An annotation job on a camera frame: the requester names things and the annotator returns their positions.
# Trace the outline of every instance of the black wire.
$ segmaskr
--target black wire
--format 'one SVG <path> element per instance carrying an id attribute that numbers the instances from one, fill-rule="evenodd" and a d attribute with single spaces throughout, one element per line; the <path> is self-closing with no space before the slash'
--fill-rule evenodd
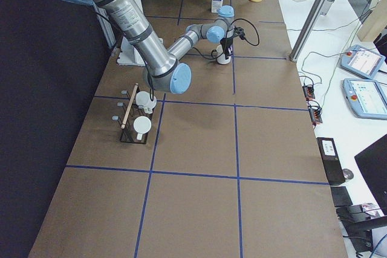
<path id="1" fill-rule="evenodd" d="M 351 25 L 352 23 L 354 23 L 355 21 L 359 21 L 359 20 L 362 21 L 362 20 L 361 20 L 362 17 L 364 17 L 364 16 L 367 15 L 368 13 L 371 14 L 371 12 L 372 12 L 371 9 L 372 9 L 372 8 L 370 8 L 369 10 L 367 10 L 364 14 L 360 15 L 357 19 L 351 21 L 349 24 L 342 25 L 341 27 L 330 28 L 330 29 L 327 28 L 327 29 L 325 29 L 325 30 L 312 30 L 312 31 L 334 31 L 334 30 L 338 30 L 338 29 L 343 28 L 343 27 L 347 27 L 347 26 Z M 287 31 L 301 31 L 301 30 L 288 29 Z"/>
<path id="2" fill-rule="evenodd" d="M 201 57 L 203 57 L 203 58 L 205 58 L 206 60 L 216 60 L 216 57 L 206 57 L 205 55 L 203 55 L 201 52 L 200 52 L 200 50 L 198 49 L 198 48 L 195 48 L 195 47 L 192 47 L 194 50 L 196 50 L 198 53 L 199 53 L 199 55 L 201 56 Z"/>
<path id="3" fill-rule="evenodd" d="M 103 18 L 104 20 L 106 20 L 107 22 L 109 22 L 119 33 L 121 33 L 122 35 L 125 35 L 125 33 L 123 32 L 123 30 L 117 25 L 115 24 L 113 21 L 111 21 L 110 19 L 108 19 L 106 16 L 102 15 L 101 13 L 95 11 L 93 8 L 91 8 L 90 6 L 87 6 L 91 11 L 93 11 L 96 15 L 100 16 L 101 18 Z"/>
<path id="4" fill-rule="evenodd" d="M 299 77 L 304 77 L 304 78 L 307 78 L 307 79 L 311 80 L 311 82 L 312 82 L 311 85 L 314 86 L 314 82 L 313 82 L 313 79 L 312 79 L 311 77 L 308 77 L 308 76 L 306 76 L 306 75 L 302 75 L 302 76 L 299 76 Z"/>
<path id="5" fill-rule="evenodd" d="M 367 214 L 367 211 L 379 211 L 379 210 L 384 210 L 386 209 L 387 207 L 383 207 L 383 208 L 372 208 L 370 210 L 365 210 L 365 211 L 355 211 L 355 212 L 351 212 L 351 214 L 362 214 L 362 213 L 365 213 Z"/>
<path id="6" fill-rule="evenodd" d="M 351 222 L 351 223 L 355 223 L 354 221 L 352 221 L 352 220 L 349 220 L 349 219 L 339 219 L 340 221 L 347 221 L 347 222 Z"/>
<path id="7" fill-rule="evenodd" d="M 225 48 L 225 49 L 227 48 L 227 35 L 228 35 L 228 33 L 229 33 L 230 31 L 231 31 L 230 29 L 227 29 L 227 31 L 226 31 L 226 35 L 225 35 L 226 40 L 224 41 L 224 48 Z M 201 57 L 205 58 L 206 60 L 217 60 L 217 58 L 219 58 L 220 56 L 222 56 L 223 54 L 226 53 L 226 52 L 224 51 L 224 49 L 223 49 L 223 51 L 222 51 L 221 54 L 219 54 L 219 55 L 217 55 L 217 56 L 214 56 L 214 53 L 216 52 L 216 50 L 212 50 L 212 51 L 211 51 L 211 57 L 207 57 L 207 56 L 203 55 L 203 54 L 200 52 L 200 50 L 199 50 L 198 48 L 195 48 L 195 47 L 192 47 L 192 48 L 193 48 L 194 50 L 196 50 L 196 51 L 199 53 L 199 55 L 200 55 Z"/>
<path id="8" fill-rule="evenodd" d="M 376 246 L 375 246 L 374 250 L 372 251 L 371 255 L 369 256 L 369 258 L 372 258 L 372 256 L 376 253 L 376 249 L 378 249 L 378 247 L 380 246 L 380 244 L 381 244 L 381 243 L 383 242 L 383 240 L 386 239 L 386 238 L 387 238 L 387 234 L 385 234 L 385 235 L 383 236 L 383 238 L 381 238 L 381 239 L 379 240 L 379 242 L 376 244 Z"/>
<path id="9" fill-rule="evenodd" d="M 258 38 L 258 42 L 256 44 L 253 44 L 251 42 L 249 42 L 246 38 L 244 39 L 249 45 L 252 45 L 253 47 L 257 47 L 260 43 L 260 39 L 259 39 L 259 33 L 258 33 L 258 30 L 256 29 L 255 25 L 251 22 L 251 21 L 248 21 L 247 19 L 245 18 L 237 18 L 237 19 L 234 19 L 230 25 L 232 25 L 234 22 L 236 21 L 246 21 L 248 24 L 250 24 L 254 30 L 255 30 L 255 33 L 256 33 L 256 37 Z"/>
<path id="10" fill-rule="evenodd" d="M 366 240 L 366 241 L 368 241 L 368 239 L 366 239 L 366 238 L 364 238 L 364 237 L 356 237 L 356 236 L 343 236 L 343 238 L 361 239 L 361 240 Z"/>

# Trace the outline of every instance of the table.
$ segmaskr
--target table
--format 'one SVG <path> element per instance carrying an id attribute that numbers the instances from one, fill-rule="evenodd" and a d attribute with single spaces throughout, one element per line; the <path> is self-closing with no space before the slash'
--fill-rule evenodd
<path id="1" fill-rule="evenodd" d="M 289 40 L 293 47 L 299 35 L 297 30 L 302 28 L 314 0 L 303 2 L 279 0 L 279 2 L 287 26 Z M 336 0 L 328 14 L 317 20 L 314 30 L 334 29 L 347 25 L 355 19 L 357 19 L 357 16 L 349 2 L 347 0 Z M 351 112 L 343 96 L 341 80 L 345 78 L 357 79 L 357 77 L 341 68 L 336 68 L 339 56 L 322 57 L 317 54 L 308 56 L 308 54 L 315 51 L 325 56 L 331 56 L 341 53 L 343 49 L 347 49 L 354 44 L 373 48 L 373 43 L 361 42 L 354 35 L 359 25 L 359 21 L 354 21 L 346 27 L 333 31 L 312 31 L 297 62 L 299 71 L 304 64 L 304 70 L 321 76 L 322 84 L 315 86 L 314 93 L 316 100 L 321 105 L 324 104 L 323 124 L 317 125 L 314 133 L 316 137 L 334 138 L 342 168 L 353 171 L 354 179 L 344 185 L 354 205 L 364 202 L 376 204 L 357 168 L 354 156 L 387 133 L 387 121 L 360 119 L 356 118 Z M 387 69 L 386 64 L 383 64 L 381 69 L 385 71 Z M 316 76 L 307 75 L 312 77 L 316 83 L 319 82 Z M 380 73 L 377 74 L 375 79 L 383 83 L 387 82 L 387 76 Z M 382 88 L 384 92 L 387 91 L 386 86 L 382 86 Z M 347 239 L 345 242 L 349 257 L 355 257 L 351 242 Z"/>

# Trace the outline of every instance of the power strip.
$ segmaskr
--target power strip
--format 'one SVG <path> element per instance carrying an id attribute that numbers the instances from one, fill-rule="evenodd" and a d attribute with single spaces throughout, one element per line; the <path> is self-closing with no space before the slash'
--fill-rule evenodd
<path id="1" fill-rule="evenodd" d="M 315 96 L 312 86 L 302 86 L 302 91 L 304 92 L 304 96 L 307 101 L 314 100 Z"/>
<path id="2" fill-rule="evenodd" d="M 308 111 L 313 125 L 322 123 L 321 115 L 318 114 L 318 110 L 309 107 Z"/>

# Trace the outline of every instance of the silver arm segment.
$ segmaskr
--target silver arm segment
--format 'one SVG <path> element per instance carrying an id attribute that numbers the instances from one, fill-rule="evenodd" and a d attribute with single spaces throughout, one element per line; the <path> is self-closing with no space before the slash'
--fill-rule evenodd
<path id="1" fill-rule="evenodd" d="M 152 26 L 134 0 L 64 0 L 105 9 L 145 61 L 144 79 L 155 90 L 181 94 L 190 85 L 191 71 L 180 63 L 182 58 L 200 39 L 219 42 L 228 35 L 233 20 L 233 8 L 225 6 L 213 24 L 191 25 L 186 34 L 168 50 L 160 42 Z"/>

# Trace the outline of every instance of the metal pole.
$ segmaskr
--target metal pole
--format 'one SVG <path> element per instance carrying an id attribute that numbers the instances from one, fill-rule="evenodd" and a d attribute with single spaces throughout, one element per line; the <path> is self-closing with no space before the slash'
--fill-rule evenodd
<path id="1" fill-rule="evenodd" d="M 297 58 L 300 55 L 302 48 L 304 47 L 307 39 L 316 23 L 318 17 L 320 16 L 321 8 L 326 0 L 315 0 L 313 6 L 309 12 L 307 20 L 302 27 L 300 35 L 294 45 L 293 50 L 291 51 L 289 58 L 292 62 L 297 62 Z"/>

